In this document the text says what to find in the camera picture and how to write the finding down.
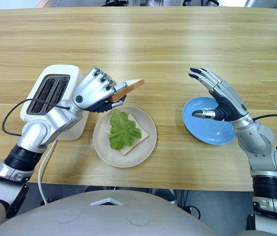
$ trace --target beige plate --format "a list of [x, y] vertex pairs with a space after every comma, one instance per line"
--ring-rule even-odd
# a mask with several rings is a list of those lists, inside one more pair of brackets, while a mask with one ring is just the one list
[[112, 114], [109, 111], [100, 118], [94, 130], [94, 146], [96, 152], [103, 161], [112, 166], [121, 168], [136, 166], [148, 158], [155, 147], [157, 139], [155, 124], [152, 118], [139, 108], [118, 107], [116, 109], [127, 114], [132, 114], [149, 136], [123, 156], [120, 151], [110, 147], [109, 137], [106, 133], [111, 128], [110, 118]]

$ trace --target chair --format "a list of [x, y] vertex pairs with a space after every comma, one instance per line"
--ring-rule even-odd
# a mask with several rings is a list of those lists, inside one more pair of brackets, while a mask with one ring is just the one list
[[[192, 0], [184, 0], [183, 3], [182, 3], [182, 5], [183, 5], [183, 6], [186, 6], [186, 5], [187, 5], [187, 2], [189, 2], [189, 1], [192, 1]], [[208, 0], [208, 1], [211, 1], [211, 2], [215, 3], [217, 6], [219, 6], [219, 2], [216, 1], [216, 0]], [[203, 6], [203, 5], [204, 5], [204, 0], [201, 0], [201, 6]]]
[[115, 0], [113, 2], [110, 2], [110, 0], [106, 0], [105, 5], [102, 6], [125, 6], [127, 5], [127, 1], [119, 1], [119, 0]]

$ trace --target wood grain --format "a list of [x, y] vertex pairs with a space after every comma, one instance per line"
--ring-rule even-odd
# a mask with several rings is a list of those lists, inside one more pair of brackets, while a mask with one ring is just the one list
[[[190, 66], [226, 79], [254, 116], [277, 113], [277, 9], [235, 7], [81, 7], [0, 11], [0, 161], [17, 137], [1, 131], [6, 113], [26, 98], [41, 71], [97, 66], [116, 81], [143, 78], [126, 105], [146, 111], [158, 140], [138, 166], [119, 169], [97, 156], [92, 141], [102, 114], [90, 114], [82, 136], [61, 141], [44, 181], [50, 183], [199, 190], [252, 190], [237, 141], [212, 146], [185, 128], [182, 109], [207, 90]], [[20, 132], [16, 110], [7, 128]], [[276, 135], [277, 118], [262, 121]], [[36, 181], [36, 174], [31, 181]]]

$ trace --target robotic arm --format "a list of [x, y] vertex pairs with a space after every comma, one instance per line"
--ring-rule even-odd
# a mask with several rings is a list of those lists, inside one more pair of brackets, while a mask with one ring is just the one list
[[200, 81], [218, 102], [216, 109], [194, 111], [192, 116], [231, 121], [239, 146], [248, 156], [254, 190], [253, 209], [260, 214], [248, 216], [247, 229], [277, 234], [277, 149], [274, 133], [253, 119], [239, 95], [221, 77], [203, 68], [191, 68], [189, 76]]
[[22, 136], [4, 161], [0, 163], [0, 223], [13, 217], [28, 191], [26, 182], [34, 172], [40, 157], [58, 135], [81, 120], [83, 111], [104, 112], [122, 105], [125, 96], [117, 102], [106, 100], [125, 88], [125, 82], [116, 85], [109, 75], [93, 68], [76, 86], [70, 100], [62, 100], [42, 118], [29, 121]]

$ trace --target metallic robot hand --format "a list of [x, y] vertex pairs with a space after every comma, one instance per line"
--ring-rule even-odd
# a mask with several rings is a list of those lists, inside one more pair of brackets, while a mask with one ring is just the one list
[[116, 82], [101, 69], [93, 68], [73, 91], [73, 103], [82, 110], [90, 112], [105, 112], [122, 105], [126, 96], [117, 102], [106, 100], [125, 88], [125, 82], [116, 85]]
[[248, 114], [242, 99], [233, 88], [215, 73], [191, 67], [189, 76], [200, 81], [218, 102], [218, 107], [209, 111], [194, 111], [192, 116], [215, 120], [234, 121]]

